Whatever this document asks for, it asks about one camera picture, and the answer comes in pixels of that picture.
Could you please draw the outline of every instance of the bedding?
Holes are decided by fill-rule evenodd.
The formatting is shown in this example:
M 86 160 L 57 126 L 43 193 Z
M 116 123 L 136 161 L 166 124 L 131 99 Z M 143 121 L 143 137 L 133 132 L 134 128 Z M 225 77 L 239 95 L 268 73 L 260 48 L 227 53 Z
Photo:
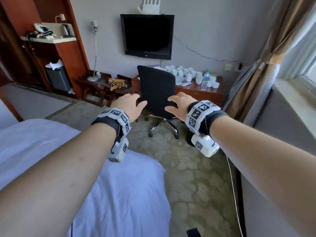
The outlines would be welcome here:
M 1 129 L 0 190 L 79 133 L 45 119 Z M 171 209 L 164 172 L 158 161 L 130 150 L 122 163 L 106 160 L 73 220 L 73 236 L 169 236 Z

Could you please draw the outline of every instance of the black wristband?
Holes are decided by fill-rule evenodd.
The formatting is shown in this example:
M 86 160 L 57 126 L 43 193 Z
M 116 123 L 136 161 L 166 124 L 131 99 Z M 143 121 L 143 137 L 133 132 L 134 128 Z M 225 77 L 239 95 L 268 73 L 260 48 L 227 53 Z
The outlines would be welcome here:
M 116 131 L 116 136 L 118 137 L 116 141 L 120 142 L 123 136 L 123 131 L 122 131 L 121 125 L 118 123 L 117 120 L 113 120 L 109 117 L 102 117 L 102 118 L 98 117 L 97 119 L 95 119 L 94 122 L 92 122 L 91 125 L 96 124 L 96 123 L 105 123 L 109 125 L 110 127 L 113 127 Z
M 191 111 L 191 109 L 197 104 L 199 101 L 193 102 L 188 107 L 188 113 Z M 227 113 L 223 112 L 222 110 L 219 111 L 213 111 L 211 114 L 206 116 L 206 125 L 205 121 L 202 121 L 199 132 L 204 135 L 209 135 L 210 127 L 212 123 L 221 116 L 229 116 Z

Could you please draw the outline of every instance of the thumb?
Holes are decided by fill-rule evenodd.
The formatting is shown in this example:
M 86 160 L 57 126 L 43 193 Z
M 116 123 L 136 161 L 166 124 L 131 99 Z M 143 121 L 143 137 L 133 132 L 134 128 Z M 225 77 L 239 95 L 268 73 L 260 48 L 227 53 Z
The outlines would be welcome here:
M 178 113 L 179 109 L 174 107 L 174 106 L 166 106 L 165 107 L 165 111 L 168 111 L 169 113 L 177 116 L 177 113 Z
M 145 108 L 146 105 L 147 105 L 147 101 L 146 100 L 142 101 L 141 103 L 137 105 L 136 107 L 137 111 L 141 113 L 141 111 Z

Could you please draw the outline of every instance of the chair base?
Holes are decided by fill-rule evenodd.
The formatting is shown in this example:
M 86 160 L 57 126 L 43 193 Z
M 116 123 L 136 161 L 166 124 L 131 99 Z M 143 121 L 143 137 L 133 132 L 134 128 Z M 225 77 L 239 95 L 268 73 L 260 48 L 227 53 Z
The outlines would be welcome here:
M 163 123 L 164 121 L 167 121 L 167 122 L 169 123 L 169 125 L 172 127 L 173 131 L 175 132 L 175 135 L 174 135 L 175 138 L 176 138 L 176 139 L 179 139 L 179 131 L 178 131 L 178 129 L 177 129 L 176 126 L 175 126 L 174 124 L 172 124 L 168 119 L 162 118 L 162 117 L 159 117 L 159 116 L 148 115 L 148 116 L 145 117 L 145 121 L 148 121 L 148 118 L 149 118 L 149 117 L 156 117 L 156 118 L 160 119 L 160 121 L 159 121 L 156 125 L 154 125 L 154 126 L 151 128 L 150 132 L 148 133 L 148 136 L 149 136 L 149 137 L 152 137 L 152 136 L 153 136 L 152 132 L 157 128 L 157 126 L 159 126 L 159 125 L 160 125 L 161 123 Z

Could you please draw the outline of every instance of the forearm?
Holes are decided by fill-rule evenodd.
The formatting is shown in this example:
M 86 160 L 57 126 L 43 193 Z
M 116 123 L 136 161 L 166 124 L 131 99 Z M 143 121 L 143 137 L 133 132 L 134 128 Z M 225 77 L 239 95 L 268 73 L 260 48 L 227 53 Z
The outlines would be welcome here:
M 316 157 L 229 117 L 210 134 L 240 172 L 298 229 L 315 233 Z
M 115 137 L 112 127 L 97 123 L 7 185 L 0 192 L 0 236 L 65 235 Z

